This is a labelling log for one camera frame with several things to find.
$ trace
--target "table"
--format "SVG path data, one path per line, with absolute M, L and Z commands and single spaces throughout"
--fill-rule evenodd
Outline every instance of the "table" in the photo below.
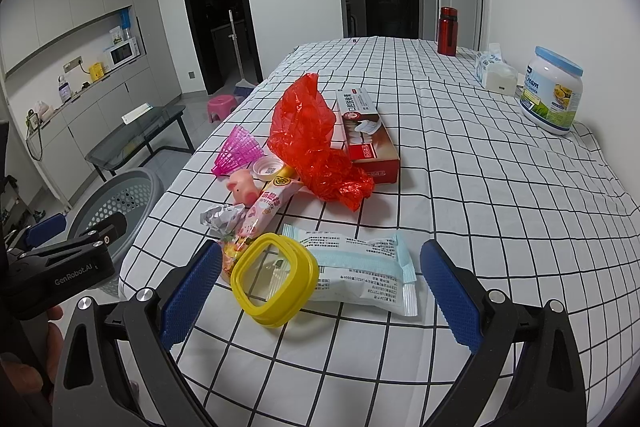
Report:
M 162 196 L 124 260 L 130 298 L 183 266 L 209 235 L 199 220 L 229 200 L 210 174 L 236 124 L 260 144 L 282 93 L 319 73 L 335 90 L 364 87 L 398 147 L 397 184 L 379 185 L 356 212 L 299 192 L 271 221 L 350 237 L 399 229 L 417 271 L 418 316 L 308 302 L 276 330 L 242 313 L 219 280 L 187 340 L 172 355 L 220 427 L 417 427 L 469 356 L 454 340 L 422 274 L 421 245 L 436 238 L 452 261 L 514 302 L 562 301 L 580 352 L 588 418 L 597 425 L 638 368 L 640 210 L 590 130 L 558 137 L 520 113 L 513 97 L 474 79 L 474 53 L 393 38 L 300 46 L 213 132 Z M 343 137 L 337 131 L 334 145 Z M 519 357 L 513 349 L 481 422 L 495 415 Z
M 102 173 L 102 169 L 109 171 L 111 176 L 115 176 L 115 171 L 126 164 L 133 156 L 142 150 L 143 147 L 148 149 L 150 155 L 140 164 L 141 167 L 146 165 L 151 158 L 162 150 L 193 154 L 195 149 L 182 121 L 183 113 L 183 105 L 153 107 L 128 125 L 123 123 L 111 131 L 106 138 L 98 143 L 98 145 L 85 156 L 85 159 L 94 165 L 102 181 L 107 181 Z M 163 145 L 158 149 L 153 149 L 150 144 L 151 140 L 175 121 L 177 121 L 180 126 L 184 141 L 187 143 L 187 148 Z

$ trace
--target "finger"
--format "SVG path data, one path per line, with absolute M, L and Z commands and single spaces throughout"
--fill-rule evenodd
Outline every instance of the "finger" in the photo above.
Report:
M 53 308 L 47 310 L 47 317 L 49 317 L 50 321 L 58 321 L 62 318 L 63 313 L 60 306 L 53 306 Z
M 58 363 L 60 362 L 60 354 L 62 354 L 62 346 L 65 344 L 58 328 L 54 323 L 49 323 L 49 335 L 47 336 L 47 374 L 49 380 L 56 381 L 58 373 Z
M 42 377 L 33 367 L 17 362 L 1 363 L 18 394 L 33 394 L 42 388 Z

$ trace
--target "power socket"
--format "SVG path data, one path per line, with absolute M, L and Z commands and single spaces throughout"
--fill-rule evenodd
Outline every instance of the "power socket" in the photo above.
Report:
M 76 57 L 71 62 L 68 62 L 64 66 L 65 73 L 68 73 L 73 68 L 77 68 L 80 64 L 82 64 L 82 57 Z

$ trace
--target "metal screw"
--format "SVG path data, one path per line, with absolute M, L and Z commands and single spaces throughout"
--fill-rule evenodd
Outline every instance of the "metal screw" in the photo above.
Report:
M 506 297 L 500 290 L 491 290 L 489 292 L 489 300 L 496 304 L 502 304 L 506 300 Z
M 85 310 L 89 306 L 91 306 L 91 297 L 82 297 L 78 301 L 78 308 L 80 308 L 81 310 Z
M 562 305 L 562 302 L 556 301 L 555 299 L 549 301 L 549 307 L 551 308 L 551 311 L 554 311 L 556 313 L 562 313 L 564 311 L 564 306 Z
M 154 291 L 151 288 L 142 288 L 142 290 L 138 290 L 138 293 L 136 293 L 136 299 L 140 302 L 148 301 L 153 296 Z

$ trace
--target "gray laundry basket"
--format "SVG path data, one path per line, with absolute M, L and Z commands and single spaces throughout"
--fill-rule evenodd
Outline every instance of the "gray laundry basket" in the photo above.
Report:
M 109 245 L 109 254 L 116 269 L 114 277 L 98 287 L 118 297 L 120 266 L 142 223 L 162 197 L 164 187 L 158 175 L 149 169 L 131 169 L 104 183 L 82 206 L 69 228 L 68 239 L 78 237 L 114 212 L 122 212 L 127 219 L 127 233 Z

